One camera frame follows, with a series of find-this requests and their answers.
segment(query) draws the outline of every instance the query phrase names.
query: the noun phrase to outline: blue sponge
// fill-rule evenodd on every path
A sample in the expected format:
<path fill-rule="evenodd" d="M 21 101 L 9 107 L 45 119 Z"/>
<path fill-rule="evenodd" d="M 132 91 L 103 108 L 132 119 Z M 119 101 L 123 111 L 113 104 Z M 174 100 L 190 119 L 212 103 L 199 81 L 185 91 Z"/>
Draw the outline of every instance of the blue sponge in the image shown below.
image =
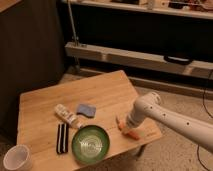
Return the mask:
<path fill-rule="evenodd" d="M 86 105 L 86 104 L 79 104 L 77 107 L 77 114 L 78 115 L 84 115 L 88 118 L 94 118 L 96 112 L 96 107 Z"/>

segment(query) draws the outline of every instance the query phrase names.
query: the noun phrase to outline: wooden table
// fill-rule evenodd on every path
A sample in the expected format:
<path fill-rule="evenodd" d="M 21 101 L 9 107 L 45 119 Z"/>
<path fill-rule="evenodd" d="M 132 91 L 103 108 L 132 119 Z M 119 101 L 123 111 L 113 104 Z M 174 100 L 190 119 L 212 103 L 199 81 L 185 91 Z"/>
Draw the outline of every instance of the wooden table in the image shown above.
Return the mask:
<path fill-rule="evenodd" d="M 123 136 L 117 129 L 115 116 L 125 118 L 131 111 L 138 94 L 123 71 L 85 78 L 40 90 L 27 92 L 20 97 L 17 144 L 29 146 L 34 161 L 33 171 L 70 171 L 81 167 L 71 151 L 71 141 L 76 130 L 69 131 L 69 152 L 56 154 L 57 126 L 61 121 L 54 114 L 54 107 L 61 103 L 76 111 L 77 105 L 96 106 L 94 119 L 80 116 L 84 124 L 103 127 L 110 137 L 110 149 L 106 158 L 147 144 L 162 136 L 151 119 L 136 129 L 139 141 Z"/>

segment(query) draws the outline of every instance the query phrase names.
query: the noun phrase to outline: striped object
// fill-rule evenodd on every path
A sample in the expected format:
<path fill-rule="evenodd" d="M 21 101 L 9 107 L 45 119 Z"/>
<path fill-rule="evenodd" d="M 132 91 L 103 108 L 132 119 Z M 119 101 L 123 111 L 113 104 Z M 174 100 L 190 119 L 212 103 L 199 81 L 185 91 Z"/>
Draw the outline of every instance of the striped object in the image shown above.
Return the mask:
<path fill-rule="evenodd" d="M 66 123 L 58 125 L 57 134 L 57 154 L 63 154 L 68 152 L 68 137 L 69 137 L 69 125 Z"/>

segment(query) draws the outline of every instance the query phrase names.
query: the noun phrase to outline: orange object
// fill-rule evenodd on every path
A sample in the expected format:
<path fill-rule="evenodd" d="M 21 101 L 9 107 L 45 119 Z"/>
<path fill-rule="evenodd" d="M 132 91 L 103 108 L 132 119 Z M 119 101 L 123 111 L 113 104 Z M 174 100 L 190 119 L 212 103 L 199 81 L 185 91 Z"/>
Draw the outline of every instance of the orange object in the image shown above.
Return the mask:
<path fill-rule="evenodd" d="M 126 126 L 126 124 L 124 122 L 120 122 L 117 117 L 116 117 L 116 122 L 118 124 L 119 130 L 122 131 L 122 129 Z M 134 140 L 139 140 L 140 139 L 140 136 L 133 130 L 129 131 L 128 133 L 126 133 L 124 135 L 127 135 L 127 136 L 129 136 L 130 138 L 132 138 Z"/>

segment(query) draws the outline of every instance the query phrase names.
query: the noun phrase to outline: cup rim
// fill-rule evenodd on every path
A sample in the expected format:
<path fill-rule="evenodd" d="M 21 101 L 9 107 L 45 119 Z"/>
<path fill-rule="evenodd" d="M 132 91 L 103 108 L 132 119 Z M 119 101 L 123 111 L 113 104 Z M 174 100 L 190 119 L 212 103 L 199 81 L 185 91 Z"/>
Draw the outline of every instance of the cup rim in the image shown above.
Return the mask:
<path fill-rule="evenodd" d="M 27 157 L 26 157 L 26 159 L 24 160 L 24 161 L 22 161 L 17 167 L 6 167 L 6 158 L 8 157 L 8 155 L 9 155 L 9 153 L 12 151 L 12 150 L 14 150 L 15 148 L 17 148 L 17 147 L 24 147 L 25 149 L 26 149 L 26 151 L 27 151 Z M 29 148 L 26 146 L 26 145 L 24 145 L 24 144 L 21 144 L 21 145 L 15 145 L 15 146 L 13 146 L 12 148 L 10 148 L 8 151 L 7 151 L 7 153 L 5 154 L 5 156 L 4 156 L 4 159 L 3 159 L 3 165 L 4 165 L 4 167 L 7 169 L 7 170 L 17 170 L 17 169 L 19 169 L 20 167 L 22 167 L 24 164 L 25 164 L 25 162 L 29 159 L 29 156 L 30 156 L 30 150 L 29 150 Z"/>

